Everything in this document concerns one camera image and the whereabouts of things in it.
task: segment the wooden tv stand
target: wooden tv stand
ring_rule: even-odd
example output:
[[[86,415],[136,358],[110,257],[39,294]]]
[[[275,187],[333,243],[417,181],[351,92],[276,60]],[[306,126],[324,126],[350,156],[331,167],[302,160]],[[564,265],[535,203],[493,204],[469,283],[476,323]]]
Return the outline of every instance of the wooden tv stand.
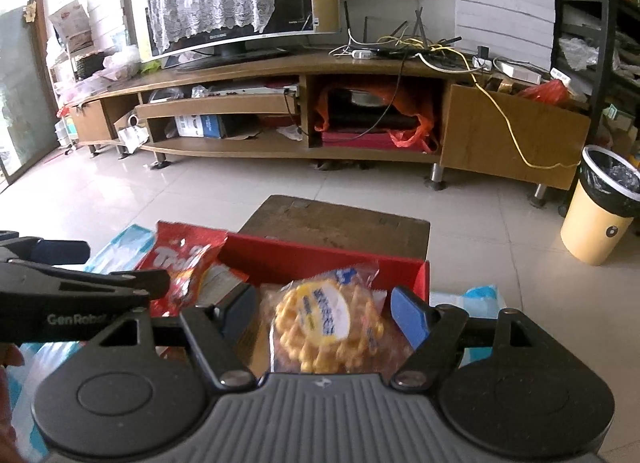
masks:
[[[507,124],[493,104],[470,86],[468,75],[442,74],[416,60],[407,61],[403,77],[440,79],[443,97],[436,107],[441,116],[440,152],[426,154],[407,150],[366,150],[348,147],[322,147],[314,130],[318,118],[316,101],[321,86],[330,77],[343,74],[397,76],[400,61],[354,60],[309,53],[273,58],[232,66],[180,72],[159,71],[118,85],[72,108],[80,143],[95,146],[114,144],[114,123],[136,108],[141,124],[150,132],[150,141],[142,149],[156,154],[158,167],[167,165],[166,154],[236,158],[308,158],[313,160],[375,160],[433,164],[432,180],[442,188],[446,167],[493,174],[542,186],[567,189],[575,167],[540,170],[527,167],[514,146]],[[285,101],[283,95],[231,95],[203,99],[184,99],[148,104],[151,91],[158,88],[209,84],[216,81],[264,77],[293,77],[300,83],[298,98]],[[510,117],[513,131],[527,159],[539,166],[556,163],[575,165],[580,161],[590,120],[571,111],[494,94]],[[286,115],[297,104],[303,140],[296,142],[267,130],[251,140],[216,138],[169,138],[164,136],[167,119],[183,114],[264,113]]]

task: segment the metal leg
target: metal leg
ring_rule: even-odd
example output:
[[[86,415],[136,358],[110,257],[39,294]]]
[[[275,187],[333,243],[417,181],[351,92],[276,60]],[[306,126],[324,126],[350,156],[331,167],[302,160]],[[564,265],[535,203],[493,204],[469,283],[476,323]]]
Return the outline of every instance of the metal leg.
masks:
[[[440,164],[433,164],[431,167],[431,176],[425,178],[425,185],[431,185],[435,191],[443,190],[447,184],[443,181],[444,167]]]
[[[116,146],[116,150],[118,151],[118,160],[124,160],[129,153],[127,153],[127,148],[125,146]]]
[[[546,185],[538,185],[533,196],[529,196],[529,203],[532,207],[543,208],[546,205]]]
[[[151,169],[160,170],[171,165],[171,162],[166,159],[166,154],[154,153],[154,156],[156,157],[156,161],[151,165]]]

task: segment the door frame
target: door frame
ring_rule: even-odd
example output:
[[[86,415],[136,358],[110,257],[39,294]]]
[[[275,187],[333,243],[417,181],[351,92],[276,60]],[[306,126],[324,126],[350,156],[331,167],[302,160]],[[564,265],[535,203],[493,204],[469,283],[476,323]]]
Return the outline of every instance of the door frame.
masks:
[[[49,107],[49,111],[51,115],[55,115],[58,112],[58,103],[56,102],[56,97],[53,93],[53,86],[51,85],[49,76],[47,74],[47,22],[46,15],[44,13],[44,0],[29,0],[29,3],[36,3],[36,18],[33,23],[30,23],[30,37],[31,37],[31,53],[33,53],[33,58],[36,63],[36,70],[38,73],[38,79],[40,81],[40,85],[44,89],[44,95],[47,100],[47,106]],[[4,178],[8,185],[15,183],[20,176],[22,176],[25,172],[27,172],[31,167],[36,165],[40,160],[47,156],[47,154],[55,151],[55,147],[51,150],[42,150],[38,151],[28,162],[26,162],[23,166],[20,166],[18,170],[16,170],[11,175],[7,175],[6,169],[0,161],[0,169],[2,173],[4,173]]]

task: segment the yellow cable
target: yellow cable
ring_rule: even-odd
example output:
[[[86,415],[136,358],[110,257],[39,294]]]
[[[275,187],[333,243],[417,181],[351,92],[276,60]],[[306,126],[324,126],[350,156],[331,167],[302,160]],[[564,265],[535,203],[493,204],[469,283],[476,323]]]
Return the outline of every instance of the yellow cable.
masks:
[[[466,59],[466,56],[462,52],[459,52],[455,48],[450,48],[448,46],[432,46],[431,47],[431,51],[432,52],[439,52],[440,50],[444,50],[446,52],[457,53],[465,61],[466,68],[469,71],[471,70],[471,66],[469,66],[469,62]],[[573,165],[570,165],[570,166],[566,166],[565,164],[555,164],[554,166],[535,166],[532,163],[530,163],[527,160],[527,158],[524,156],[524,154],[522,152],[522,149],[520,148],[520,144],[518,143],[518,140],[517,140],[515,134],[513,133],[513,128],[511,127],[511,121],[509,120],[507,115],[504,113],[502,108],[495,101],[495,99],[491,95],[491,93],[489,93],[489,91],[487,91],[481,85],[478,84],[478,79],[476,78],[476,76],[471,72],[469,73],[469,75],[471,75],[471,78],[474,80],[474,84],[476,85],[476,87],[480,91],[482,91],[482,93],[484,93],[489,98],[490,101],[492,101],[494,103],[494,106],[498,109],[498,111],[500,111],[500,114],[504,117],[504,120],[507,122],[507,127],[509,128],[509,132],[511,133],[511,139],[513,140],[513,143],[515,144],[516,149],[518,150],[518,153],[520,154],[520,157],[522,158],[523,162],[527,165],[527,167],[530,167],[531,169],[553,170],[553,169],[557,169],[558,167],[564,167],[565,169],[573,169],[574,167],[577,167],[577,166],[580,165],[579,162],[577,164],[573,164]]]

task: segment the yellow trash can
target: yellow trash can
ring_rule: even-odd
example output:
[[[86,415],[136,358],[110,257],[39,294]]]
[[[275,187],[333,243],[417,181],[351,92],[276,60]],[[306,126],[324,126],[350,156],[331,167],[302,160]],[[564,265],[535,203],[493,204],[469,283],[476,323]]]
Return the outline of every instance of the yellow trash can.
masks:
[[[580,183],[560,236],[575,257],[601,265],[640,217],[640,172],[611,151],[588,146],[582,151]]]

